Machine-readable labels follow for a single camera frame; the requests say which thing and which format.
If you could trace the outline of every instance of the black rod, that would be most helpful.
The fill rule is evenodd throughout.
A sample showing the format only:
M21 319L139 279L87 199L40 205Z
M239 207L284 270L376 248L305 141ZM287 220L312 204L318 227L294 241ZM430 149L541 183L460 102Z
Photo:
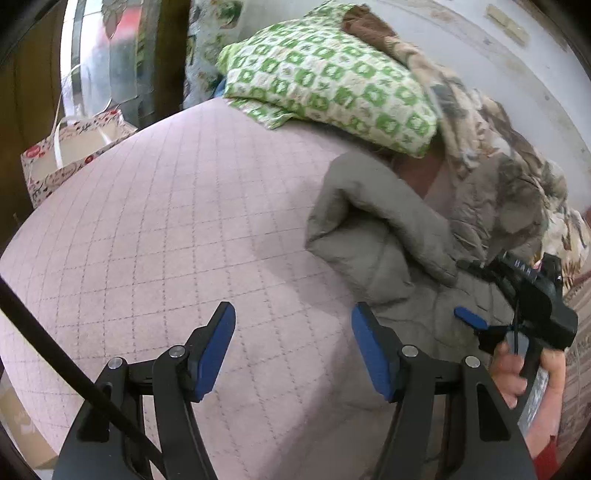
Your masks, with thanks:
M135 442L155 467L166 478L162 453L110 399L105 397L93 382L72 361L64 350L51 338L37 319L25 307L17 295L0 275L0 310L35 350L61 376L69 386L87 400L90 405L103 413L124 435Z

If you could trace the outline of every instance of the green patterned pillow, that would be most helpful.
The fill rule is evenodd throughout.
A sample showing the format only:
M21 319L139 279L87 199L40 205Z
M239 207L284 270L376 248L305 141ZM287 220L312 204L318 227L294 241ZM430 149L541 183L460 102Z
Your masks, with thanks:
M408 69L340 30L351 7L330 0L227 46L217 63L224 97L268 128L311 119L422 157L436 114Z

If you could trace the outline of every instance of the person's arm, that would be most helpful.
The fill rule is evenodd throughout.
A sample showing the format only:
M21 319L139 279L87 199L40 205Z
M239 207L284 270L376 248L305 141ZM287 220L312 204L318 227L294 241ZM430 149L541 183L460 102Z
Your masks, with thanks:
M544 349L540 362L542 367L548 371L548 386L540 408L525 436L525 442L533 459L536 459L543 451L544 455L551 451L551 454L554 455L554 464L556 464L556 449L552 447L552 442L558 435L560 424L566 378L566 358L562 351ZM522 368L523 359L518 355L510 354L509 345L506 342L500 343L495 350L489 372L509 408L515 408L517 397L522 395L527 387L527 380L519 376Z

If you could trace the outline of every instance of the brown blanket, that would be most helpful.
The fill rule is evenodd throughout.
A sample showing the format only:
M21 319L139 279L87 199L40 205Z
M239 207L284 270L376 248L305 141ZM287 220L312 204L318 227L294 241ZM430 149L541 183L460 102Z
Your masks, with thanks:
M566 202L566 180L557 165L513 129L500 103L478 90L468 90L454 71L435 64L418 47L402 41L367 5L351 8L341 28L406 65L421 83L439 115L445 156L456 184L498 154L509 157L515 168L525 173L543 195L540 214L547 225L541 231L540 247L529 260L537 262L545 252L558 255L568 290L585 262L591 235L581 215ZM516 204L501 220L510 231L511 217L531 215L531 205ZM532 226L525 234L531 236L536 230L539 226Z

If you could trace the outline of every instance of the cardboard box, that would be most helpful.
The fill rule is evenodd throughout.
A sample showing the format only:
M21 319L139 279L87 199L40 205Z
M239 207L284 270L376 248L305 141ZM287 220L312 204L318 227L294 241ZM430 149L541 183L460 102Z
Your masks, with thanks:
M54 467L57 462L56 453L22 406L6 372L0 378L0 417L22 457L33 470Z

